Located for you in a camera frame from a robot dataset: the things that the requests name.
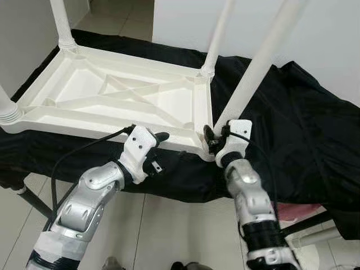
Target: black fabric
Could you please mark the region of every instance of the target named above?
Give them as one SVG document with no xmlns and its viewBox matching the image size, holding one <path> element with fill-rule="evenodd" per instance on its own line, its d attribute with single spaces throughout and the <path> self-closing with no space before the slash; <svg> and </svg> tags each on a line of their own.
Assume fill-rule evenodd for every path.
<svg viewBox="0 0 360 270">
<path fill-rule="evenodd" d="M 327 206 L 326 209 L 330 212 L 336 228 L 344 239 L 359 239 L 359 209 L 355 211 L 339 210 L 331 205 Z"/>
<path fill-rule="evenodd" d="M 73 30 L 79 45 L 143 57 L 171 64 L 200 68 L 206 54 L 125 37 Z M 41 69 L 56 54 L 49 55 L 14 95 L 17 100 Z M 220 57 L 211 83 L 214 122 L 219 118 L 250 60 L 238 56 Z M 343 101 L 295 62 L 282 68 L 272 66 L 241 118 L 253 122 L 251 139 L 264 148 L 272 160 L 278 200 L 286 203 L 321 203 L 328 209 L 353 213 L 360 219 L 360 109 Z M 49 176 L 57 159 L 90 140 L 28 130 L 7 134 L 0 130 L 0 164 Z M 88 168 L 119 156 L 122 145 L 104 142 L 66 160 L 56 178 L 74 182 Z M 163 176 L 140 185 L 128 185 L 128 192 L 156 194 L 185 202 L 206 202 L 230 196 L 222 171 L 198 156 L 156 150 Z M 251 145 L 246 158 L 272 196 L 266 161 Z M 359 230 L 346 237 L 360 238 Z"/>
<path fill-rule="evenodd" d="M 1 168 L 0 166 L 0 186 L 20 190 L 24 187 L 24 179 L 28 172 L 22 172 L 14 168 Z"/>
</svg>

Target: pink object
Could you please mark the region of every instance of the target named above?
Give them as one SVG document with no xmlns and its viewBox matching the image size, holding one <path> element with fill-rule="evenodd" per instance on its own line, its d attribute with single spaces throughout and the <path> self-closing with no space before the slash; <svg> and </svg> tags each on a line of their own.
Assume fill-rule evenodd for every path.
<svg viewBox="0 0 360 270">
<path fill-rule="evenodd" d="M 280 221 L 295 221 L 315 212 L 320 204 L 283 204 L 278 203 L 278 215 Z"/>
</svg>

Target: tile floor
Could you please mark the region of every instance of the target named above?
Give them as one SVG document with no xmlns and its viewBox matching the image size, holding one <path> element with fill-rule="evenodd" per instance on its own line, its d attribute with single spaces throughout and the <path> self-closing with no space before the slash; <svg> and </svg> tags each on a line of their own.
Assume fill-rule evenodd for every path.
<svg viewBox="0 0 360 270">
<path fill-rule="evenodd" d="M 153 19 L 154 0 L 93 0 L 75 28 L 151 41 Z"/>
<path fill-rule="evenodd" d="M 151 41 L 153 15 L 154 0 L 93 0 L 91 13 L 75 28 Z M 42 200 L 51 203 L 47 177 L 31 174 L 26 182 Z M 59 182 L 59 196 L 68 188 L 68 183 Z M 8 213 L 8 205 L 14 211 L 0 223 L 0 269 L 24 269 L 46 220 L 10 190 L 0 188 L 2 215 Z M 112 255 L 127 270 L 169 270 L 176 260 L 198 261 L 215 270 L 245 270 L 246 245 L 239 239 L 235 220 L 230 199 L 185 204 L 152 195 L 119 193 L 107 205 L 79 269 L 100 270 Z M 333 224 L 324 223 L 301 234 L 329 226 Z M 333 239 L 301 253 L 311 262 L 306 268 L 310 270 L 317 264 L 320 270 L 360 265 L 360 241 Z"/>
</svg>

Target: white wall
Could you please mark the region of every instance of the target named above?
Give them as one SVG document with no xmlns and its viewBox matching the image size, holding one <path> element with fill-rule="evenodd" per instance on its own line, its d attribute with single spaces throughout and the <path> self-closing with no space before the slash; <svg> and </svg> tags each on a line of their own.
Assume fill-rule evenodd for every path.
<svg viewBox="0 0 360 270">
<path fill-rule="evenodd" d="M 208 50 L 225 0 L 155 0 L 153 42 Z M 282 0 L 237 0 L 220 54 L 253 57 Z M 360 1 L 310 0 L 274 64 L 295 60 L 360 106 Z"/>
<path fill-rule="evenodd" d="M 87 0 L 66 0 L 75 25 L 89 10 Z M 0 0 L 0 83 L 9 96 L 57 44 L 49 0 Z"/>
</svg>

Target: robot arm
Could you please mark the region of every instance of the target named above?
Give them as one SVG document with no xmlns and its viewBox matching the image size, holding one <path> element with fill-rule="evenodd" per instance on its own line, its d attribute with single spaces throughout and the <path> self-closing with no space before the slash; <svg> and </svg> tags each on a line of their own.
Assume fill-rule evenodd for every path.
<svg viewBox="0 0 360 270">
<path fill-rule="evenodd" d="M 136 126 L 126 140 L 119 160 L 84 172 L 50 231 L 40 234 L 27 269 L 77 269 L 104 207 L 115 193 L 126 184 L 139 184 L 148 174 L 162 170 L 149 156 L 152 149 L 168 137 L 167 133 L 152 134 L 145 127 Z"/>
<path fill-rule="evenodd" d="M 277 218 L 261 178 L 244 159 L 248 142 L 231 135 L 249 139 L 251 121 L 231 120 L 223 128 L 223 137 L 216 140 L 211 130 L 205 129 L 210 150 L 214 151 L 224 176 L 229 193 L 234 199 L 239 233 L 249 250 L 247 266 L 252 270 L 297 269 L 298 260 L 281 234 Z"/>
</svg>

